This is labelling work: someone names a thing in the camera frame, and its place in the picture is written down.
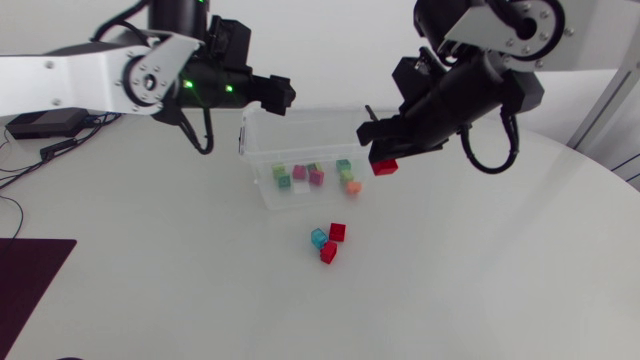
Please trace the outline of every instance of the purple cube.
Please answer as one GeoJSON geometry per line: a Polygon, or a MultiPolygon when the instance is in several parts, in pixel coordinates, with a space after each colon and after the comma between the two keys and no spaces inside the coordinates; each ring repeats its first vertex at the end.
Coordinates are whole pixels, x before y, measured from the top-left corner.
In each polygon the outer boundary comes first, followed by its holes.
{"type": "Polygon", "coordinates": [[[307,168],[302,165],[296,165],[293,167],[293,178],[297,180],[304,180],[307,178],[307,168]]]}
{"type": "Polygon", "coordinates": [[[311,170],[311,173],[309,173],[309,182],[316,186],[322,186],[322,183],[324,183],[324,173],[318,170],[311,170]]]}

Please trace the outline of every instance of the plastic block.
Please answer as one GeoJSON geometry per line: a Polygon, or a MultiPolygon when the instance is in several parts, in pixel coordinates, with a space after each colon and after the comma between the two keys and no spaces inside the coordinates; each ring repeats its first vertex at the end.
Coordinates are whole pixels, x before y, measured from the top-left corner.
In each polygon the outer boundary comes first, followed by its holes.
{"type": "Polygon", "coordinates": [[[353,174],[351,170],[342,170],[340,172],[340,182],[343,184],[347,184],[353,181],[353,174]]]}
{"type": "Polygon", "coordinates": [[[338,169],[338,171],[351,171],[351,163],[349,162],[349,160],[338,160],[336,161],[336,168],[338,169]]]}
{"type": "Polygon", "coordinates": [[[287,173],[287,168],[284,164],[274,164],[271,166],[271,170],[273,171],[274,179],[278,179],[280,176],[287,173]]]}
{"type": "Polygon", "coordinates": [[[318,248],[318,250],[324,249],[325,245],[329,242],[329,238],[324,231],[315,229],[311,232],[311,243],[318,248]]]}
{"type": "Polygon", "coordinates": [[[376,176],[391,175],[398,171],[398,163],[395,160],[382,161],[371,164],[371,168],[376,176]]]}
{"type": "Polygon", "coordinates": [[[331,224],[331,230],[329,230],[329,240],[343,242],[346,234],[347,225],[331,224]]]}
{"type": "Polygon", "coordinates": [[[362,191],[362,184],[355,181],[350,181],[347,183],[347,194],[356,195],[362,191]]]}
{"type": "Polygon", "coordinates": [[[322,262],[331,265],[333,258],[338,253],[338,245],[336,243],[327,243],[324,249],[320,250],[320,260],[322,262]]]}
{"type": "Polygon", "coordinates": [[[293,167],[293,178],[297,180],[304,180],[307,178],[307,168],[302,165],[296,165],[293,167]]]}
{"type": "Polygon", "coordinates": [[[309,182],[316,186],[322,186],[324,183],[324,173],[318,170],[311,170],[311,173],[309,174],[309,182]]]}
{"type": "Polygon", "coordinates": [[[311,187],[306,181],[294,181],[293,193],[296,195],[308,194],[311,192],[311,187]]]}
{"type": "Polygon", "coordinates": [[[280,189],[288,189],[291,187],[291,175],[283,174],[278,177],[278,187],[280,189]]]}

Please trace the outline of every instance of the orange cube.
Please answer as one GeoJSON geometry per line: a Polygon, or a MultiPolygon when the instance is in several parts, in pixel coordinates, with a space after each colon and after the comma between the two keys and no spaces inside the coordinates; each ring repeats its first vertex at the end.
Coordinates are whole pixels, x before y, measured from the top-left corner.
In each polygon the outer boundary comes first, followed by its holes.
{"type": "Polygon", "coordinates": [[[347,183],[347,194],[356,195],[362,191],[362,184],[355,181],[350,181],[347,183]]]}

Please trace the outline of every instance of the transparent plastic bin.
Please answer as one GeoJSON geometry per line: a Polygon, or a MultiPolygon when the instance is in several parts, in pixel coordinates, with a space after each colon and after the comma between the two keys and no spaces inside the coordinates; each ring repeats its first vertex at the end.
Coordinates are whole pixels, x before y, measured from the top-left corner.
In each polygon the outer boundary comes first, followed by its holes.
{"type": "Polygon", "coordinates": [[[350,200],[340,182],[337,160],[349,160],[354,181],[364,185],[373,175],[368,161],[369,147],[362,147],[356,130],[369,120],[364,108],[291,109],[282,117],[261,109],[243,114],[240,155],[253,169],[256,184],[267,207],[272,210],[350,200]],[[293,173],[295,165],[320,163],[324,184],[316,186],[306,180],[291,179],[290,188],[281,189],[272,166],[283,164],[293,173]]]}

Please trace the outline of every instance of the background wall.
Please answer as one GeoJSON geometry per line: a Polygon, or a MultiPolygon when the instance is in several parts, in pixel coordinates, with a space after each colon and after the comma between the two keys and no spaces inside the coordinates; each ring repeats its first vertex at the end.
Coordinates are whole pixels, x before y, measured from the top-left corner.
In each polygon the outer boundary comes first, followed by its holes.
{"type": "MultiPolygon", "coordinates": [[[[0,0],[0,54],[41,53],[84,42],[101,22],[134,2],[0,0]]],[[[298,92],[296,106],[396,108],[402,98],[391,78],[393,69],[402,56],[414,56],[428,45],[413,28],[414,5],[415,0],[213,0],[211,12],[253,30],[249,65],[258,75],[290,77],[298,92]]],[[[589,30],[594,40],[583,56],[607,58],[615,66],[638,23],[640,4],[600,0],[598,8],[589,30]]],[[[145,27],[146,14],[132,22],[145,27]]],[[[521,117],[522,126],[566,143],[614,73],[541,73],[544,103],[521,117]]],[[[619,112],[609,136],[589,152],[609,168],[640,152],[640,108],[634,104],[619,112]]],[[[640,172],[640,161],[628,169],[640,172]]]]}

